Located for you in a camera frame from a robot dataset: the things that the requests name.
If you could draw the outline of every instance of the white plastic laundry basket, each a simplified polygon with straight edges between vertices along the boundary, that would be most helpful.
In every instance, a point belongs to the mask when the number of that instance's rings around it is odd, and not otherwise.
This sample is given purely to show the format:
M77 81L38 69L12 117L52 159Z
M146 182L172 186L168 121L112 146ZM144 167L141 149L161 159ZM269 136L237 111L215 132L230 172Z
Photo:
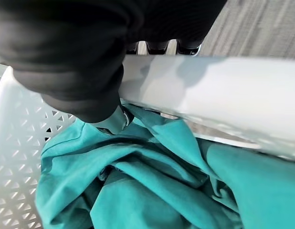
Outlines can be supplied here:
M126 101L295 160L295 61L129 56L124 64ZM34 204L41 150L74 119L21 86L7 68L0 82L0 229L42 228Z
M0 82L0 229L42 228L34 204L45 142L74 121L16 82Z

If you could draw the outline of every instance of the gray carpet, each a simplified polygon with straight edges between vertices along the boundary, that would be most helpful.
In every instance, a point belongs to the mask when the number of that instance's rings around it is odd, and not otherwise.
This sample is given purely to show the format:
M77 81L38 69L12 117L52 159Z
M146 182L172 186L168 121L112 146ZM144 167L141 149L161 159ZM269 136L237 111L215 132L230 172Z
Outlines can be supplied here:
M295 59L295 0L228 0L200 54Z

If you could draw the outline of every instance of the teal fabric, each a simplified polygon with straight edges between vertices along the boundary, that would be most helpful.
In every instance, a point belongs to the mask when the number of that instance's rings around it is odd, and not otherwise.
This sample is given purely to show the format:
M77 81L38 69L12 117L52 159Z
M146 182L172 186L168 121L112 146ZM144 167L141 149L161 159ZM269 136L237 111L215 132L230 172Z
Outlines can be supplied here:
M295 229L295 163L128 108L135 119L119 135L77 120L46 144L45 229Z

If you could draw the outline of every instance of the black sleeve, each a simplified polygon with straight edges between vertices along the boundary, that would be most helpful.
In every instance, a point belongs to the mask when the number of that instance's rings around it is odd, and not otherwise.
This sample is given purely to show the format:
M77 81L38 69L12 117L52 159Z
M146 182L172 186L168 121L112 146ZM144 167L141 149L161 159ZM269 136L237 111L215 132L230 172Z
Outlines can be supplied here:
M0 0L0 56L46 103L95 123L119 103L123 36L142 21L132 0Z

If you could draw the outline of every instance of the black garment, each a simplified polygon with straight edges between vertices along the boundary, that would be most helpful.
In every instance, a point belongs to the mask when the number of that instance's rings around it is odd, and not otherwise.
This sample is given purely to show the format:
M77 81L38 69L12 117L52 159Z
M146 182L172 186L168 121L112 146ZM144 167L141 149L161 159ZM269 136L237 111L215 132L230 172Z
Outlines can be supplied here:
M201 41L226 0L0 0L0 56L15 78L90 123L119 103L125 44Z

